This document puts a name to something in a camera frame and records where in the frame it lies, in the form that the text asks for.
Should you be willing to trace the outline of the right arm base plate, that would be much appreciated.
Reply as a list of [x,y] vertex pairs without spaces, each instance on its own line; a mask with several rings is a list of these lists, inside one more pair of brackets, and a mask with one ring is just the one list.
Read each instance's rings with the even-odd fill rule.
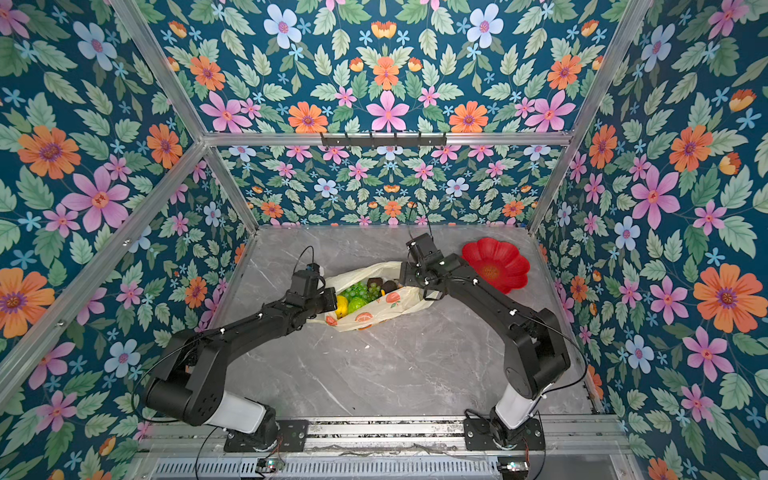
[[465,417],[463,429],[465,448],[469,451],[546,450],[545,434],[537,418],[529,418],[518,428],[508,429],[501,421]]

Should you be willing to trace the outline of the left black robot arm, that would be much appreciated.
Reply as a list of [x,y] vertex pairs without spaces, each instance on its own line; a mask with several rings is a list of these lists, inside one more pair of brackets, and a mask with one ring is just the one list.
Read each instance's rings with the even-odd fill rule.
[[325,285],[322,267],[311,263],[292,274],[280,299],[263,304],[257,312],[223,327],[174,334],[151,371],[142,400],[174,421],[229,432],[228,451],[240,445],[270,450],[279,435],[275,409],[228,391],[229,367],[257,347],[336,309],[335,290]]

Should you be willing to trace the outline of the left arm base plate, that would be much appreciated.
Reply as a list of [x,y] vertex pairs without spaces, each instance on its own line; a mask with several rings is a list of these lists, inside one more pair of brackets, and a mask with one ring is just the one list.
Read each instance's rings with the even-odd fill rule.
[[304,450],[310,423],[307,420],[270,420],[254,433],[232,431],[223,450],[227,453],[297,453]]

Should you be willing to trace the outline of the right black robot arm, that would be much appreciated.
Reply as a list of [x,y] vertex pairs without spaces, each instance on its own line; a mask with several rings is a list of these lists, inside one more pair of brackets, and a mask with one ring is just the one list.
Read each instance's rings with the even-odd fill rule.
[[513,300],[464,258],[444,255],[428,233],[411,239],[407,249],[400,269],[403,285],[420,289],[427,301],[451,297],[461,302],[502,339],[508,386],[491,409],[488,431],[500,448],[515,447],[542,396],[571,367],[568,337],[557,315]]

